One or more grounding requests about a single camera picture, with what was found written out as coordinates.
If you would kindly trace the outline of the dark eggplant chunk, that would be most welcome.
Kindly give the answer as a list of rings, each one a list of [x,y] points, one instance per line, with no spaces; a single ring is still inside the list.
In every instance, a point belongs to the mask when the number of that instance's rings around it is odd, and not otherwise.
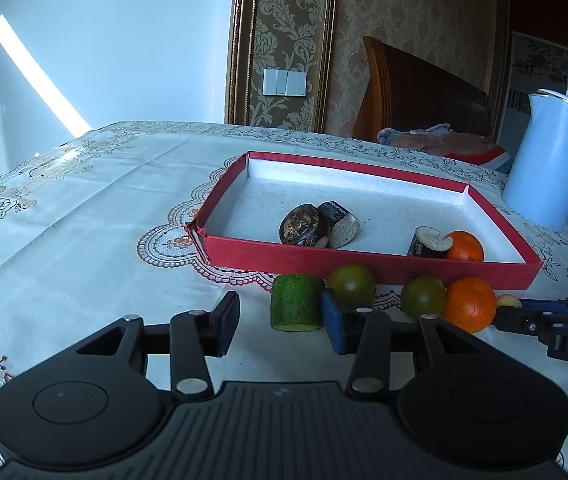
[[[443,237],[432,226],[418,226],[407,251],[409,257],[445,259],[453,246],[451,237]]]
[[[328,226],[328,246],[340,248],[346,246],[357,237],[360,223],[354,214],[333,200],[317,207]]]

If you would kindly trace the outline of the light blue electric kettle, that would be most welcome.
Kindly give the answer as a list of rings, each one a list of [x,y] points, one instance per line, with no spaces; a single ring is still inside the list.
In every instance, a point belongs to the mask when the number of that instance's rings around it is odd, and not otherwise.
[[[556,232],[568,222],[568,96],[540,89],[512,163],[503,200],[524,218]]]

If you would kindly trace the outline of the pink patterned pillow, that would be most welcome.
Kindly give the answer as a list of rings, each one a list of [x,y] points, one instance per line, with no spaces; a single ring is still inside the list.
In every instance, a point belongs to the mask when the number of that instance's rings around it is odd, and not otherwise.
[[[449,124],[406,131],[384,128],[377,133],[377,142],[394,148],[468,162],[502,174],[508,174],[512,168],[512,156],[490,138],[457,132]]]

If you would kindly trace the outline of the red shallow box tray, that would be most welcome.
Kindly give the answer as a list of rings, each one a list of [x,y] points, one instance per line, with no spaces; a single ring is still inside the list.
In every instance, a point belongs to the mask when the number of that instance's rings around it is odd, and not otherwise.
[[[359,229],[341,248],[285,245],[278,231],[299,205],[333,202]],[[468,232],[484,258],[412,257],[414,232]],[[401,285],[426,272],[448,284],[477,276],[496,289],[525,290],[541,259],[500,211],[468,183],[327,158],[250,151],[229,165],[185,230],[206,263],[221,268],[327,278],[361,264],[380,284]]]

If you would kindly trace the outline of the floral white tablecloth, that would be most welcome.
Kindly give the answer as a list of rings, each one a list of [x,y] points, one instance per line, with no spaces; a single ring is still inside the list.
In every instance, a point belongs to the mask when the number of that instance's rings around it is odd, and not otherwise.
[[[209,363],[216,382],[345,380],[351,359],[324,333],[271,329],[270,275],[207,266],[185,233],[225,167],[249,151],[459,180],[502,205],[498,172],[339,136],[194,122],[86,133],[0,176],[0,387],[121,316],[161,324],[211,309],[230,289],[241,323],[229,353]]]

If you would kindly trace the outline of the green cucumber chunk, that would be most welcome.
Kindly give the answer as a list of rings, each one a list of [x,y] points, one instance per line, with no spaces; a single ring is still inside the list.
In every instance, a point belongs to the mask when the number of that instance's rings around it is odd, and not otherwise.
[[[307,274],[281,274],[271,291],[273,330],[299,333],[323,327],[321,295],[324,281]]]

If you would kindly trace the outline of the round dark brown fruit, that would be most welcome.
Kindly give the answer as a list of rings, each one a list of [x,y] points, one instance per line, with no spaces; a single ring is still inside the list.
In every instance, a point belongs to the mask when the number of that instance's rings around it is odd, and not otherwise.
[[[316,206],[302,204],[286,214],[278,235],[285,245],[324,248],[329,239],[328,223]]]

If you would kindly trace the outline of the dark wooden wall frame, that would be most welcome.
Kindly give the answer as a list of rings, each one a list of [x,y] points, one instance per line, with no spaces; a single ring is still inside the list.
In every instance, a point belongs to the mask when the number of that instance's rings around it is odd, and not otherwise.
[[[233,0],[225,121],[322,132],[336,0]],[[302,96],[269,96],[268,70],[307,75]]]

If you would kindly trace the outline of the small yellow longan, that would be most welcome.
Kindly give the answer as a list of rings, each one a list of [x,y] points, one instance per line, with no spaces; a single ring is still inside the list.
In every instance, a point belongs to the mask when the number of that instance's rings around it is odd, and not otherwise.
[[[496,306],[497,306],[498,308],[501,308],[501,307],[508,307],[508,308],[517,308],[517,309],[519,309],[519,308],[522,307],[522,303],[521,303],[520,299],[517,298],[517,297],[514,296],[514,295],[506,295],[506,294],[503,294],[503,295],[497,296],[497,297],[496,297],[496,300],[495,300],[495,303],[496,303]]]

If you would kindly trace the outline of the small orange mandarin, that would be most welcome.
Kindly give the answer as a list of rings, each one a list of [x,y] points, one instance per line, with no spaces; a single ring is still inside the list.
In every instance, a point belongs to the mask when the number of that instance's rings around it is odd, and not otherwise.
[[[445,237],[451,240],[452,246],[446,252],[446,258],[454,261],[484,261],[484,250],[474,235],[466,231],[453,231]]]

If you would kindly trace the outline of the green tomato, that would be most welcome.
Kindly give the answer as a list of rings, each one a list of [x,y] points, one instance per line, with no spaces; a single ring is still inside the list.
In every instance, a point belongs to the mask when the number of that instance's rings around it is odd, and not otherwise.
[[[401,307],[412,320],[422,314],[441,314],[446,303],[446,288],[439,278],[421,274],[406,282],[401,290]]]
[[[370,307],[373,303],[376,281],[373,274],[358,264],[348,264],[331,272],[326,287],[347,308]]]

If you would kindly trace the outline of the white wall switch panel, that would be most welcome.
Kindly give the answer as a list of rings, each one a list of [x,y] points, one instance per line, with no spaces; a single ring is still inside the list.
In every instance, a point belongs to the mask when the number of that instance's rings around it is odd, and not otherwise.
[[[304,98],[307,94],[307,74],[299,70],[263,70],[263,96],[294,96]]]

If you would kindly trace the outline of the patterned wardrobe door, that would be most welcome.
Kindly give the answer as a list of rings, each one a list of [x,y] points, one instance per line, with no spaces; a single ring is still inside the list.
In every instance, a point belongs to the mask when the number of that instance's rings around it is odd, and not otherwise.
[[[527,36],[512,36],[512,69],[497,143],[515,155],[531,118],[529,96],[549,89],[568,96],[568,50]]]

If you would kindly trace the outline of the large orange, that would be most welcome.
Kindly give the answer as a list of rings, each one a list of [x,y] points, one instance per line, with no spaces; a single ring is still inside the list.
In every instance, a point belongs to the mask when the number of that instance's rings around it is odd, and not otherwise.
[[[493,322],[496,309],[492,287],[481,278],[468,276],[448,286],[442,318],[474,334]]]

